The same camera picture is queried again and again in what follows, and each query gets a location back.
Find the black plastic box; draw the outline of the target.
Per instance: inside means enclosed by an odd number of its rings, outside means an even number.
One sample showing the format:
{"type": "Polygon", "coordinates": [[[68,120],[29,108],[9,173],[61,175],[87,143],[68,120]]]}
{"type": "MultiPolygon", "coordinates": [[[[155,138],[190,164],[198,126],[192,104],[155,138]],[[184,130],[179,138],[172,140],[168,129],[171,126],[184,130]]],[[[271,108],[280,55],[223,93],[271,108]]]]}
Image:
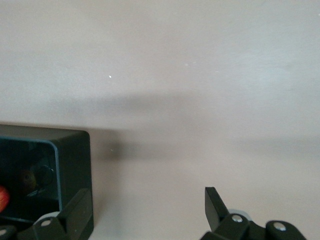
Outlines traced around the black plastic box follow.
{"type": "Polygon", "coordinates": [[[0,225],[24,230],[61,212],[79,190],[92,189],[89,134],[0,124],[0,186],[10,197],[0,225]]]}

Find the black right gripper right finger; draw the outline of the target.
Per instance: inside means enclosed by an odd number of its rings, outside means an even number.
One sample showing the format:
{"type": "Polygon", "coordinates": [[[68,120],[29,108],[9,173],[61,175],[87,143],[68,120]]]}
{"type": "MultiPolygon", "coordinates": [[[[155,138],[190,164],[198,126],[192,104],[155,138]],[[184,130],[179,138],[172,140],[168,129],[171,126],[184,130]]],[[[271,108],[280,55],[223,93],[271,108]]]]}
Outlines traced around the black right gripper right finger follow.
{"type": "Polygon", "coordinates": [[[289,222],[271,220],[262,227],[241,213],[230,212],[215,187],[205,188],[204,205],[210,231],[199,240],[307,240],[289,222]]]}

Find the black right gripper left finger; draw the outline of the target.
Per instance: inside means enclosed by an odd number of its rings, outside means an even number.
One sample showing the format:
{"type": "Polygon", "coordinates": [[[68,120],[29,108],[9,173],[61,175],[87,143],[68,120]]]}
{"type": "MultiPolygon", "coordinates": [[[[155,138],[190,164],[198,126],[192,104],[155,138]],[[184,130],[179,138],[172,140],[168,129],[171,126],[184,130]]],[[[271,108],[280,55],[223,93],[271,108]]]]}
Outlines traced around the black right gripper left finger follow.
{"type": "Polygon", "coordinates": [[[0,224],[0,240],[89,240],[93,232],[92,191],[80,189],[57,216],[41,217],[19,231],[0,224]]]}

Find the red yellow apple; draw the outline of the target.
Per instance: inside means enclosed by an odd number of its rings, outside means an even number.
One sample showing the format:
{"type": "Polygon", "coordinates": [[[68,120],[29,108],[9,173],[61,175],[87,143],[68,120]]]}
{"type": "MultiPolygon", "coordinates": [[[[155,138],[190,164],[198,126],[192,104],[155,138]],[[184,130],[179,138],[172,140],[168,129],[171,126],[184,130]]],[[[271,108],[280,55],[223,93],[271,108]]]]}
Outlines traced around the red yellow apple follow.
{"type": "Polygon", "coordinates": [[[0,213],[8,207],[10,198],[9,191],[4,186],[0,185],[0,213]]]}

